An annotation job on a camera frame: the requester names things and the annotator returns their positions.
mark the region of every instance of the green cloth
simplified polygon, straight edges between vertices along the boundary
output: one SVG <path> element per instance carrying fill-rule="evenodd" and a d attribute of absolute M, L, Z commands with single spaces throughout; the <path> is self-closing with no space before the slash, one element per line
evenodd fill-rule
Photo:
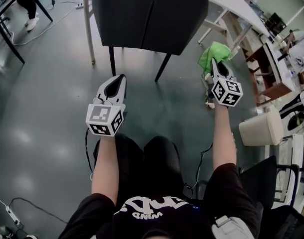
<path fill-rule="evenodd" d="M 216 62 L 219 63 L 222 60 L 229 60 L 230 56 L 231 50 L 229 47 L 219 42 L 213 42 L 212 45 L 203 52 L 200 59 L 198 60 L 198 64 L 203 68 L 204 72 L 210 73 L 212 58 L 214 58 Z"/>

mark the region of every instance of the white trash bin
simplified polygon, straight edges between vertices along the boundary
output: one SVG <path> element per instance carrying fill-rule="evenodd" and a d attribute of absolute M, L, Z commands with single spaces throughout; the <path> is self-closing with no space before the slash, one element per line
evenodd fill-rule
<path fill-rule="evenodd" d="M 245 146 L 278 145 L 284 137 L 282 119 L 274 106 L 269 112 L 240 123 L 239 131 Z"/>

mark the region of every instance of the glossy floor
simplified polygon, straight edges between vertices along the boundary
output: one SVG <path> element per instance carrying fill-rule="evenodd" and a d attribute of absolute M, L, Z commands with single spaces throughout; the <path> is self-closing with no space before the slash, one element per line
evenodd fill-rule
<path fill-rule="evenodd" d="M 40 1 L 47 6 L 51 0 Z M 64 1 L 81 0 L 57 0 L 55 8 L 49 11 L 54 22 L 75 7 Z M 14 4 L 7 12 L 15 43 L 26 42 L 52 25 L 38 11 L 40 21 L 29 34 L 23 26 L 26 11 Z M 214 20 L 220 12 L 211 4 L 208 19 Z M 23 66 L 0 38 L 0 198 L 7 204 L 14 197 L 24 197 L 68 220 L 80 201 L 90 194 L 85 116 L 98 87 L 111 77 L 108 48 L 101 45 L 93 18 L 91 26 L 97 61 L 94 67 L 83 10 L 74 10 L 28 45 L 17 46 L 26 61 Z M 117 73 L 124 73 L 128 80 L 128 115 L 120 132 L 139 146 L 155 135 L 169 137 L 178 147 L 182 176 L 188 184 L 194 183 L 201 151 L 212 143 L 214 126 L 214 113 L 205 108 L 202 69 L 197 61 L 212 41 L 225 43 L 223 36 L 212 32 L 200 47 L 197 40 L 205 30 L 201 27 L 184 52 L 171 57 L 158 84 L 154 78 L 165 54 L 115 49 Z M 238 165 L 251 165 L 260 158 L 260 149 L 244 147 L 238 132 L 238 124 L 255 115 L 253 90 L 242 52 L 233 58 L 232 65 L 244 91 L 237 107 L 229 109 Z M 90 153 L 97 140 L 98 137 L 89 135 Z M 211 154 L 210 151 L 204 157 L 201 179 L 209 179 L 212 173 Z M 40 238 L 56 238 L 64 228 L 58 220 L 20 200 L 13 210 L 25 225 L 24 230 Z M 2 208 L 0 225 L 13 227 Z"/>

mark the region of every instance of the black t-shirt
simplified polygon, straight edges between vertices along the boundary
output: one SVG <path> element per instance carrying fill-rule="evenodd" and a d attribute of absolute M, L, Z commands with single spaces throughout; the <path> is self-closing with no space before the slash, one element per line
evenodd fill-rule
<path fill-rule="evenodd" d="M 244 192 L 234 164 L 218 167 L 206 188 L 203 212 L 176 197 L 133 197 L 116 212 L 102 194 L 85 198 L 71 217 L 60 239 L 132 238 L 164 235 L 171 239 L 214 238 L 211 225 L 217 216 L 241 218 L 254 237 L 259 231 L 256 205 Z"/>

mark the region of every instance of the sneaker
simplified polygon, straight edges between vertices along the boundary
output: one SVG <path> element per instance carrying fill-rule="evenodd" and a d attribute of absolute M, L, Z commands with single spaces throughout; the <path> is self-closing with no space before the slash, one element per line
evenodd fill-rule
<path fill-rule="evenodd" d="M 26 23 L 24 24 L 24 26 L 28 26 L 29 24 L 29 19 L 26 21 Z"/>
<path fill-rule="evenodd" d="M 37 22 L 39 21 L 39 18 L 33 18 L 29 20 L 28 26 L 27 26 L 27 31 L 30 32 L 34 29 L 34 27 L 37 25 Z"/>

